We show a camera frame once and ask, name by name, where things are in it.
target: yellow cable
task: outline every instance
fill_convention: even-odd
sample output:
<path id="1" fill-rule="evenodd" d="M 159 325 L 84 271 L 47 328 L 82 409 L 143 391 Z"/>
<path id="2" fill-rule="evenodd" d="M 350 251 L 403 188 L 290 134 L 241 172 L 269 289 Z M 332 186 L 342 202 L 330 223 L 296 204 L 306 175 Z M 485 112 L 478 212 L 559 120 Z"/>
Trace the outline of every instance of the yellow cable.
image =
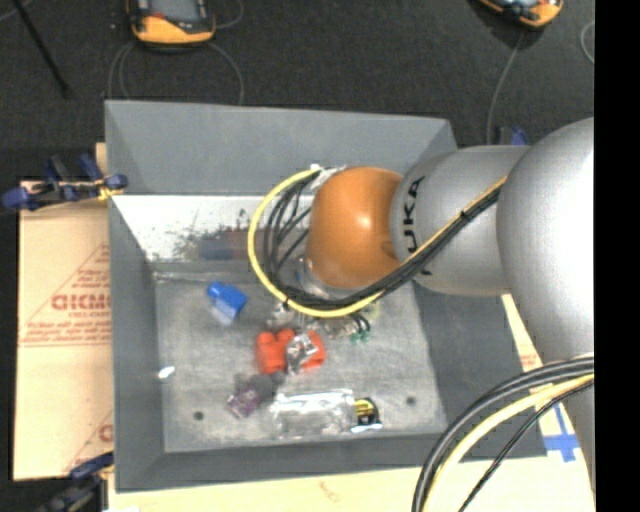
<path id="1" fill-rule="evenodd" d="M 458 445 L 451 451 L 449 456 L 438 467 L 438 470 L 436 471 L 433 479 L 433 483 L 431 485 L 431 491 L 427 495 L 423 511 L 436 510 L 435 507 L 433 507 L 433 504 L 436 502 L 435 496 L 437 495 L 438 488 L 442 485 L 442 481 L 444 480 L 445 476 L 451 471 L 451 468 L 455 464 L 462 460 L 462 457 L 464 457 L 464 455 L 480 439 L 482 439 L 489 433 L 489 431 L 493 430 L 501 423 L 504 423 L 509 418 L 512 418 L 516 414 L 521 413 L 529 407 L 533 407 L 534 405 L 539 404 L 541 401 L 548 402 L 549 400 L 552 400 L 553 398 L 565 393 L 566 391 L 575 389 L 593 379 L 594 374 L 590 374 L 584 377 L 578 377 L 576 379 L 563 382 L 561 384 L 554 384 L 551 387 L 545 388 L 530 396 L 521 398 L 520 400 L 513 402 L 512 404 L 500 409 L 499 411 L 495 412 L 494 414 L 480 422 L 465 437 L 462 438 L 460 443 L 458 443 Z"/>
<path id="2" fill-rule="evenodd" d="M 312 174 L 314 174 L 316 172 L 318 172 L 318 171 L 317 170 L 308 170 L 308 171 L 301 171 L 299 173 L 296 173 L 293 176 L 290 176 L 289 178 L 287 178 L 283 182 L 281 182 L 278 185 L 276 185 L 273 189 L 271 189 L 271 191 L 269 193 L 267 193 L 267 195 L 264 197 L 264 199 L 258 205 L 258 208 L 256 209 L 255 213 L 253 214 L 253 217 L 251 218 L 251 223 L 249 224 L 249 232 L 248 232 L 248 235 L 247 235 L 247 237 L 248 237 L 248 240 L 247 240 L 247 252 L 249 254 L 249 262 L 251 264 L 251 267 L 253 268 L 253 271 L 258 276 L 258 279 L 263 284 L 263 286 L 274 297 L 276 297 L 278 300 L 280 300 L 282 302 L 286 302 L 286 304 L 290 308 L 292 308 L 292 309 L 294 309 L 294 310 L 296 310 L 296 311 L 298 311 L 300 313 L 303 313 L 305 315 L 313 316 L 313 317 L 316 317 L 316 318 L 337 318 L 337 317 L 341 317 L 341 316 L 350 315 L 351 313 L 355 313 L 356 311 L 361 310 L 365 306 L 368 306 L 369 304 L 374 302 L 376 299 L 378 299 L 382 295 L 383 291 L 376 292 L 376 293 L 374 293 L 372 295 L 369 295 L 368 297 L 365 297 L 365 298 L 359 300 L 358 302 L 355 302 L 354 304 L 351 304 L 350 306 L 345 306 L 345 307 L 339 308 L 339 309 L 333 309 L 333 310 L 330 310 L 330 311 L 325 311 L 325 310 L 321 310 L 321 309 L 310 308 L 310 307 L 307 307 L 307 306 L 303 306 L 302 304 L 298 304 L 296 301 L 294 301 L 290 297 L 287 297 L 286 294 L 284 294 L 281 290 L 279 290 L 269 280 L 267 275 L 263 272 L 262 267 L 260 266 L 260 262 L 258 261 L 258 257 L 256 256 L 255 235 L 256 235 L 256 231 L 258 230 L 258 225 L 259 225 L 260 219 L 262 218 L 262 214 L 266 210 L 266 208 L 269 205 L 269 203 L 278 194 L 280 194 L 281 192 L 284 192 L 286 189 L 288 189 L 293 184 L 295 184 L 295 183 L 297 183 L 299 181 L 302 181 L 303 179 L 311 176 Z M 431 238 L 429 238 L 426 242 L 424 242 L 418 248 L 418 250 L 416 250 L 414 253 L 412 253 L 402 264 L 404 265 L 404 264 L 408 263 L 413 258 L 415 258 L 418 254 L 420 254 L 423 250 L 428 248 L 440 235 L 442 235 L 442 233 L 444 233 L 447 229 L 449 229 L 449 227 L 451 227 L 451 225 L 454 222 L 456 222 L 460 217 L 464 216 L 467 211 L 469 211 L 471 208 L 475 207 L 478 203 L 483 201 L 489 194 L 493 193 L 496 189 L 501 187 L 504 184 L 504 182 L 507 180 L 507 176 L 503 176 L 500 180 L 498 180 L 493 185 L 491 185 L 491 187 L 489 187 L 487 190 L 485 190 L 485 192 L 483 192 L 480 196 L 478 196 L 476 199 L 471 201 L 462 210 L 461 213 L 459 213 L 458 215 L 454 216 L 447 224 L 445 224 L 442 228 L 440 228 L 433 236 L 431 236 Z"/>

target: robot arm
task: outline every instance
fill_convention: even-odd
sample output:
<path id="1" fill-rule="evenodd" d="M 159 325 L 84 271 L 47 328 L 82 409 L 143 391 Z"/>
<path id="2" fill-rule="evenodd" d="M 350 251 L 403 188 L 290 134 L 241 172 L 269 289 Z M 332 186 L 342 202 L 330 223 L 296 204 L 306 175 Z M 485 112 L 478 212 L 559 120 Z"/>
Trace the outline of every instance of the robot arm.
<path id="1" fill-rule="evenodd" d="M 511 293 L 543 362 L 592 353 L 593 131 L 587 119 L 532 147 L 462 149 L 404 177 L 376 168 L 337 173 L 311 206 L 300 302 L 324 301 L 322 310 L 307 306 L 320 316 L 352 298 L 375 299 L 377 284 L 411 261 L 413 278 L 440 293 Z M 415 265 L 413 255 L 496 183 L 497 200 Z M 595 490 L 593 390 L 568 400 L 567 411 Z"/>

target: orange plastic part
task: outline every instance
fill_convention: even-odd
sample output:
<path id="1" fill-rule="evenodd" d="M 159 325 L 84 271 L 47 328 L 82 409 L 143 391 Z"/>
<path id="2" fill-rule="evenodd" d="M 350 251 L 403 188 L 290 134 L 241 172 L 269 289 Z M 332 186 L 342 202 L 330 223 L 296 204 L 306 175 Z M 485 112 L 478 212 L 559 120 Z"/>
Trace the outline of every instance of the orange plastic part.
<path id="1" fill-rule="evenodd" d="M 311 356 L 311 359 L 302 365 L 304 369 L 320 366 L 327 358 L 327 352 L 322 343 L 322 338 L 315 331 L 308 331 L 313 344 L 318 347 L 318 351 Z M 261 332 L 256 337 L 256 360 L 260 373 L 271 374 L 287 369 L 287 343 L 289 343 L 296 333 L 293 329 L 282 329 L 277 334 L 272 332 Z"/>
<path id="2" fill-rule="evenodd" d="M 313 201 L 305 252 L 314 277 L 334 288 L 361 288 L 400 265 L 389 212 L 401 181 L 377 167 L 352 167 L 327 180 Z"/>

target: cable bundle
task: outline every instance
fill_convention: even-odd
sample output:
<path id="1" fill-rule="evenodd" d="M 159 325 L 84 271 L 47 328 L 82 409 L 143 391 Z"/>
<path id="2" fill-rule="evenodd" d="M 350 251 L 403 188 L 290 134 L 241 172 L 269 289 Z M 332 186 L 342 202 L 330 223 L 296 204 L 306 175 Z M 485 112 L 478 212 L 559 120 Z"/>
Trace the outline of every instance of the cable bundle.
<path id="1" fill-rule="evenodd" d="M 494 183 L 422 244 L 396 270 L 384 278 L 348 297 L 325 299 L 296 286 L 284 284 L 279 275 L 280 269 L 292 251 L 307 235 L 307 231 L 304 230 L 284 256 L 279 257 L 280 247 L 285 239 L 310 212 L 310 208 L 307 208 L 298 214 L 300 196 L 307 185 L 313 183 L 316 178 L 320 178 L 323 172 L 327 171 L 317 169 L 302 171 L 274 187 L 262 200 L 251 219 L 247 244 L 251 266 L 271 294 L 292 309 L 318 318 L 335 318 L 357 313 L 360 309 L 410 281 L 464 226 L 497 201 L 500 190 L 506 181 L 505 176 Z M 265 227 L 262 247 L 263 270 L 256 255 L 255 236 L 264 211 L 271 201 L 280 194 L 282 196 L 276 202 Z M 289 205 L 293 205 L 292 211 L 283 223 L 285 210 Z"/>
<path id="2" fill-rule="evenodd" d="M 510 379 L 480 397 L 449 426 L 429 454 L 415 488 L 412 512 L 435 510 L 433 508 L 435 496 L 452 466 L 498 425 L 543 402 L 544 405 L 521 425 L 496 456 L 458 512 L 465 510 L 511 449 L 547 410 L 569 396 L 594 385 L 594 371 L 593 356 L 553 363 Z M 537 390 L 522 397 L 523 393 L 533 389 Z M 499 408 L 486 417 L 496 404 L 504 400 L 509 400 L 509 405 Z M 461 432 L 469 433 L 462 439 L 458 439 Z"/>

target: black floor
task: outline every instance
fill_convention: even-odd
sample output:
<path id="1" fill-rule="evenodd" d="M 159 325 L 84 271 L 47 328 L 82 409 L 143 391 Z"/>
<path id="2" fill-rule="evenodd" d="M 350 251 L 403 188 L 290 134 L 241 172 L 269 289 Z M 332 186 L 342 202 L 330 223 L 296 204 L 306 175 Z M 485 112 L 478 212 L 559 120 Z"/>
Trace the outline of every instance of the black floor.
<path id="1" fill-rule="evenodd" d="M 538 32 L 477 0 L 244 1 L 242 20 L 218 32 L 218 50 L 162 55 L 128 51 L 124 0 L 23 0 L 73 91 L 64 99 L 12 0 L 0 0 L 0 191 L 41 174 L 54 152 L 102 140 L 107 96 L 235 104 L 243 83 L 245 105 L 446 118 L 460 146 L 483 144 L 503 125 L 535 142 L 594 115 L 595 0 L 566 0 Z M 219 23 L 239 12 L 237 0 L 217 4 Z M 8 512 L 30 510 L 64 484 L 10 482 L 16 233 L 15 217 L 0 216 L 0 510 Z"/>

